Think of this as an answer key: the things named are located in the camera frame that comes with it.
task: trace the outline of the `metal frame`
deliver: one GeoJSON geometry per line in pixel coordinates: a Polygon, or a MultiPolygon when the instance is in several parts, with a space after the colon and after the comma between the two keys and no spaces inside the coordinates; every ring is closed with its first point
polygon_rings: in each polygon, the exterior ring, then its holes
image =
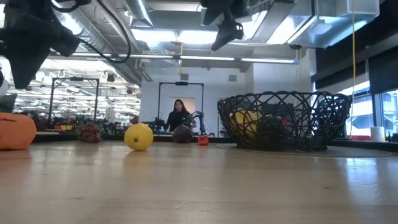
{"type": "Polygon", "coordinates": [[[52,116],[52,103],[53,103],[53,100],[54,100],[54,90],[58,87],[58,86],[55,86],[55,82],[57,80],[62,80],[62,81],[70,80],[70,81],[73,81],[73,82],[82,82],[84,80],[94,80],[94,81],[97,82],[96,91],[95,91],[95,106],[94,106],[94,120],[93,120],[93,121],[95,121],[96,120],[96,116],[97,116],[97,107],[98,107],[98,92],[99,92],[99,89],[100,89],[100,80],[99,80],[99,78],[71,77],[71,78],[52,78],[49,122],[51,122],[51,116],[52,116]]]}
{"type": "Polygon", "coordinates": [[[204,83],[189,83],[189,82],[160,82],[159,83],[159,95],[157,100],[157,119],[160,116],[160,89],[163,84],[173,84],[177,86],[189,86],[189,85],[200,85],[201,86],[201,112],[203,112],[203,94],[205,92],[205,84],[204,83]]]}

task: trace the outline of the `window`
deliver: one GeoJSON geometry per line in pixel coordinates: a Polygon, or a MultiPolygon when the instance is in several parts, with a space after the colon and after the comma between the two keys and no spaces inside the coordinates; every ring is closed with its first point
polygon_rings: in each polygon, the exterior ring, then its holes
{"type": "Polygon", "coordinates": [[[398,105],[397,105],[398,90],[388,91],[382,94],[383,100],[383,125],[386,134],[398,133],[398,105]]]}
{"type": "MultiPolygon", "coordinates": [[[[373,103],[372,96],[369,93],[369,81],[355,85],[353,114],[349,111],[350,117],[346,120],[347,135],[352,136],[370,136],[371,127],[373,127],[373,103]]],[[[347,88],[339,93],[351,96],[353,88],[347,88]]]]}

